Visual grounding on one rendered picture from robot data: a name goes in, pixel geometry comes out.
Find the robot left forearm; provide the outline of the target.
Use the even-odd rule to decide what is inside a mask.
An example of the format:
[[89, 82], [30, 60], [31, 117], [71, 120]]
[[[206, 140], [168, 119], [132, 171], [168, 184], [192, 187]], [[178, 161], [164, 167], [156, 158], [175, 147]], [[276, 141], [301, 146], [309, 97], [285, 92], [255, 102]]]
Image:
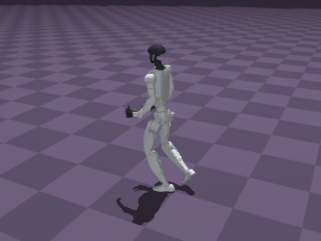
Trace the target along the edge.
[[150, 112], [152, 105], [153, 101], [151, 99], [148, 99], [146, 103], [143, 105], [142, 109], [140, 109], [140, 111], [132, 112], [132, 116], [138, 118], [144, 117], [148, 112]]

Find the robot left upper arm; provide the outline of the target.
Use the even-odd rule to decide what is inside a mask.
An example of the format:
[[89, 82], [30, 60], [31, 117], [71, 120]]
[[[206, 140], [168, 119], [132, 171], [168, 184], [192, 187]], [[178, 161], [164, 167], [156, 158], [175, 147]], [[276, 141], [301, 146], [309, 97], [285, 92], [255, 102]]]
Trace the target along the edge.
[[147, 93], [149, 95], [149, 99], [153, 101], [154, 106], [156, 104], [156, 94], [155, 94], [155, 82], [156, 82], [156, 76], [155, 72], [151, 72], [147, 74], [144, 78], [146, 88], [147, 88]]

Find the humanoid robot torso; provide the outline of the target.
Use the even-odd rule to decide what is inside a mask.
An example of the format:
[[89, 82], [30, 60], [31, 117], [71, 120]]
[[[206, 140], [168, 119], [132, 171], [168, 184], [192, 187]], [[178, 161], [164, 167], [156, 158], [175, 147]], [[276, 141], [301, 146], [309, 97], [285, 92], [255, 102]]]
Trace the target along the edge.
[[[162, 63], [163, 64], [163, 63]], [[170, 71], [166, 65], [164, 70], [157, 70], [154, 66], [149, 72], [155, 72], [156, 82], [155, 82], [155, 94], [156, 94], [156, 104], [154, 105], [156, 111], [153, 113], [154, 118], [162, 118], [163, 124], [166, 124], [171, 118], [171, 111], [164, 104], [169, 97], [170, 90]]]

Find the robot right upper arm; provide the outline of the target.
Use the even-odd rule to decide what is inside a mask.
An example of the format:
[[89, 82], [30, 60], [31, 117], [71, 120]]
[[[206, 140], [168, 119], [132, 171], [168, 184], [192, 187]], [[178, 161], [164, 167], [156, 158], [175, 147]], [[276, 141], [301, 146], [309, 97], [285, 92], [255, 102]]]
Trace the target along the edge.
[[173, 79], [172, 79], [172, 68], [170, 65], [166, 65], [169, 68], [170, 71], [170, 90], [169, 94], [171, 94], [174, 91], [174, 84], [173, 84]]

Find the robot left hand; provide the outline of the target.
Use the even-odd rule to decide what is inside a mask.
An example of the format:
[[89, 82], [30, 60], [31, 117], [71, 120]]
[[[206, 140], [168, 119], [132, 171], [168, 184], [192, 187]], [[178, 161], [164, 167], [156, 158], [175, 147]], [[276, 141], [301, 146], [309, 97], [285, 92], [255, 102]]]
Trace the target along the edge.
[[[130, 107], [128, 106], [128, 108], [126, 108], [125, 109], [126, 111], [126, 114], [125, 115], [127, 115], [126, 117], [128, 117], [128, 118], [131, 118], [131, 117], [133, 117], [132, 116], [132, 112], [138, 112], [137, 110], [132, 110], [132, 109], [130, 109]], [[136, 118], [136, 117], [135, 117]]]

